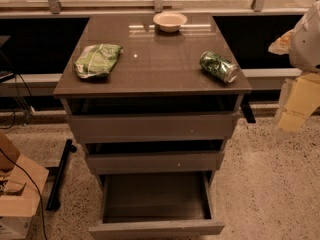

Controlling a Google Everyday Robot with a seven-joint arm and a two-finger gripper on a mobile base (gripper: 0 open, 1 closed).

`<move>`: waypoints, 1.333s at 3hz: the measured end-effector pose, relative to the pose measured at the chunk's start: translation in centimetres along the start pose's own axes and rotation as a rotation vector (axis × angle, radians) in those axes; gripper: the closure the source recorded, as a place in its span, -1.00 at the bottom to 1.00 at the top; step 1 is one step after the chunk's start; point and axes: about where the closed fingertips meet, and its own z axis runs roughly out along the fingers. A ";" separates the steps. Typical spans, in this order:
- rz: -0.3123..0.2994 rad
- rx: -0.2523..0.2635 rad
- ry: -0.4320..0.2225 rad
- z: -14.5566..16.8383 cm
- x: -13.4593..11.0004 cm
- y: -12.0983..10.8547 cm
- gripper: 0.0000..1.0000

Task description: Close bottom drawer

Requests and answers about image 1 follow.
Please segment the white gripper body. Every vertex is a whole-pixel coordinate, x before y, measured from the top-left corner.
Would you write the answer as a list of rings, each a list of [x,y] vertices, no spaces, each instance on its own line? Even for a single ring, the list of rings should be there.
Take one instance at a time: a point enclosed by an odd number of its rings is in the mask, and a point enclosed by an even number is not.
[[[286,79],[279,105],[286,114],[308,118],[320,106],[320,75],[303,73],[294,80]]]

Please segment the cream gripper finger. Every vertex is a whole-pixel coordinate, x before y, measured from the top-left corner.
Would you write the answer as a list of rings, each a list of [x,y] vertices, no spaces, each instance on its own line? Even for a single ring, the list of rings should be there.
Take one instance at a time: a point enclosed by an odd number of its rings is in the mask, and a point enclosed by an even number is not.
[[[277,138],[290,138],[299,131],[306,121],[307,119],[300,115],[278,110],[274,117],[272,133]]]

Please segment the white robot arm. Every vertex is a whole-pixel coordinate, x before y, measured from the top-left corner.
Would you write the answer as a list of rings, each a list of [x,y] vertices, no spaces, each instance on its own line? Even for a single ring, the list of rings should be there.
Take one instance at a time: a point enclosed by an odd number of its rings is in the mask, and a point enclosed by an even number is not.
[[[288,54],[290,64],[301,71],[297,78],[283,83],[274,117],[273,134],[286,138],[296,133],[320,107],[320,0],[268,51]]]

